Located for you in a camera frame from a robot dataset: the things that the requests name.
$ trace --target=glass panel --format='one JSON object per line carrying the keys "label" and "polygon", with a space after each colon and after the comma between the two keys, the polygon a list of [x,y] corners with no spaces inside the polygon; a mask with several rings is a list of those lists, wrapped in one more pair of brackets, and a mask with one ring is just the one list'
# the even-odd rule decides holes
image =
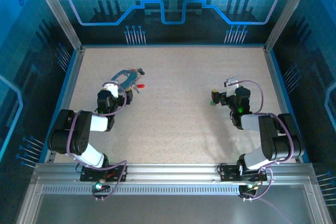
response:
{"label": "glass panel", "polygon": [[[317,175],[330,170],[334,176],[336,172],[335,31],[336,0],[301,0],[274,46],[308,157],[319,164]],[[334,198],[334,190],[325,193],[327,199]]]}
{"label": "glass panel", "polygon": [[0,223],[15,223],[73,49],[45,0],[0,6]]}
{"label": "glass panel", "polygon": [[60,0],[83,44],[265,43],[287,0]]}

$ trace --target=blue edge trim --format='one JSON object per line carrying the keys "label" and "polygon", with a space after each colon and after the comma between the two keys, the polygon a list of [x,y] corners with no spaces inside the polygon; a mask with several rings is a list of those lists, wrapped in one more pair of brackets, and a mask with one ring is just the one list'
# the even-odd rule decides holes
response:
{"label": "blue edge trim", "polygon": [[[55,108],[55,112],[54,112],[54,115],[51,119],[51,123],[50,123],[50,127],[49,127],[49,130],[48,130],[48,134],[47,134],[47,137],[46,139],[48,139],[49,137],[49,134],[50,134],[50,131],[51,129],[53,128],[52,126],[54,125],[55,121],[56,121],[56,118],[57,118],[57,115],[58,115],[58,112],[61,110],[61,105],[62,105],[62,102],[63,102],[63,98],[64,98],[64,95],[65,95],[65,90],[67,88],[67,85],[68,85],[68,82],[69,82],[69,79],[70,79],[70,74],[71,74],[71,71],[72,71],[72,68],[74,66],[74,63],[75,63],[75,57],[76,57],[76,51],[73,52],[72,54],[72,57],[71,57],[71,61],[70,61],[70,65],[69,65],[69,68],[68,68],[68,71],[67,71],[67,74],[65,76],[65,79],[64,79],[64,83],[63,83],[63,86],[62,86],[62,89],[61,89],[61,92],[60,92],[60,95],[59,95],[59,98],[58,98],[58,101],[57,101],[57,104],[56,104],[56,108]],[[296,123],[296,126],[298,127],[299,129],[299,126],[298,126],[298,122],[295,118],[295,115],[294,115],[294,111],[293,111],[293,108],[292,108],[292,105],[290,104],[290,100],[289,100],[289,96],[288,96],[288,93],[286,91],[286,88],[285,88],[285,83],[283,81],[283,78],[282,78],[282,75],[281,75],[281,72],[280,72],[280,68],[279,68],[279,65],[278,65],[278,61],[275,57],[275,54],[274,54],[274,51],[272,50],[270,52],[271,54],[271,57],[272,57],[272,61],[274,63],[274,66],[275,66],[275,70],[277,72],[277,77],[279,79],[279,82],[280,82],[280,86],[281,86],[281,90],[283,92],[283,96],[285,97],[285,102],[286,102],[286,105],[287,105],[287,108],[288,108],[288,111],[290,114],[293,115],[293,118],[294,118],[294,121]],[[42,153],[41,153],[41,156],[40,156],[40,159],[39,159],[39,163],[43,163],[44,160],[45,160],[45,157],[47,155],[47,152],[48,152],[48,147],[47,147],[47,144],[46,144],[46,141],[45,141],[45,144],[44,144],[44,147],[43,147],[43,150],[42,150]],[[308,155],[307,155],[307,151],[305,150],[304,151],[304,155],[302,157],[303,161],[305,163],[309,163],[309,159],[308,159]]]}
{"label": "blue edge trim", "polygon": [[58,116],[58,112],[62,109],[61,106],[62,106],[62,103],[63,103],[65,91],[67,89],[68,82],[70,80],[70,75],[71,75],[72,68],[74,67],[74,64],[75,64],[75,61],[76,61],[76,54],[77,54],[77,52],[76,52],[76,50],[74,50],[74,52],[72,53],[72,56],[71,56],[71,60],[70,60],[70,64],[69,64],[67,73],[66,73],[65,78],[64,78],[64,82],[63,82],[63,85],[62,85],[62,88],[61,88],[61,92],[60,92],[59,97],[58,97],[58,101],[56,103],[55,111],[54,111],[53,117],[51,119],[51,123],[50,123],[50,127],[49,127],[49,130],[48,130],[48,133],[47,133],[47,137],[45,139],[45,143],[44,143],[40,158],[38,160],[39,163],[44,163],[44,160],[47,156],[47,152],[48,152],[47,139],[48,139],[49,134],[50,134],[50,132],[53,128],[53,125],[56,121],[56,118]]}

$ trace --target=wall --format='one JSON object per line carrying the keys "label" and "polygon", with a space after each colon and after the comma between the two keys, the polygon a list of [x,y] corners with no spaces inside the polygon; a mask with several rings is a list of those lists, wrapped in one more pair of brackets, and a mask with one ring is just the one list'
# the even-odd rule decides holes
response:
{"label": "wall", "polygon": [[60,1],[83,44],[123,45],[264,43],[287,0]]}
{"label": "wall", "polygon": [[0,211],[0,223],[15,223],[40,155],[39,147],[28,147],[23,140],[33,136],[44,142],[65,77],[66,66],[58,64],[58,58],[63,60],[59,43],[69,54],[73,49],[44,0],[0,0],[0,19],[0,75],[19,88],[23,99],[16,121],[17,95],[0,80],[0,148],[4,150],[0,209],[5,209]]}
{"label": "wall", "polygon": [[335,4],[301,0],[274,47],[308,157],[323,167],[320,173],[336,172]]}

